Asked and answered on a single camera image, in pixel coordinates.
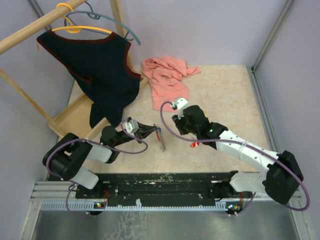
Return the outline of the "red key tag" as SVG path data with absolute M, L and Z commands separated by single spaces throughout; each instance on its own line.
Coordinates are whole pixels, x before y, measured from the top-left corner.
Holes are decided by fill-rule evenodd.
M 198 147 L 199 145 L 200 145 L 199 142 L 193 142 L 193 143 L 190 144 L 190 147 L 191 147 L 191 148 L 196 148 L 196 147 Z

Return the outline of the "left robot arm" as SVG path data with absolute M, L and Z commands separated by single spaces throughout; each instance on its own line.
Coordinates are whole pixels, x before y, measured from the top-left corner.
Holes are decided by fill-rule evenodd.
M 120 153 L 141 154 L 149 147 L 144 139 L 154 132 L 158 133 L 160 129 L 156 125 L 145 125 L 131 118 L 121 122 L 120 127 L 121 131 L 112 125 L 104 127 L 99 142 L 67 133 L 44 155 L 42 164 L 51 175 L 85 187 L 87 194 L 97 199 L 103 195 L 104 186 L 98 183 L 99 177 L 95 173 L 83 167 L 85 160 L 111 164 Z M 127 151 L 117 148 L 133 140 L 143 144 L 144 149 Z

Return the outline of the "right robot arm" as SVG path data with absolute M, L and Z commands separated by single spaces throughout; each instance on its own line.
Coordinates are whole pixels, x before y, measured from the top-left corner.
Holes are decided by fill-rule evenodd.
M 259 192 L 282 205 L 290 201 L 298 182 L 304 179 L 291 152 L 267 150 L 240 138 L 226 126 L 210 122 L 198 105 L 174 103 L 171 107 L 177 111 L 172 120 L 181 135 L 193 134 L 204 145 L 230 154 L 257 170 L 234 173 L 223 185 L 227 197 L 235 198 L 240 192 Z

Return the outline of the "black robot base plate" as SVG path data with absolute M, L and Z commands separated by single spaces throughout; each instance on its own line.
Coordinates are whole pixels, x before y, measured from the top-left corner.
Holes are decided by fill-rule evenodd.
M 104 173 L 93 189 L 79 186 L 76 199 L 103 199 L 108 206 L 143 207 L 215 206 L 222 199 L 251 197 L 230 184 L 231 172 L 206 173 Z

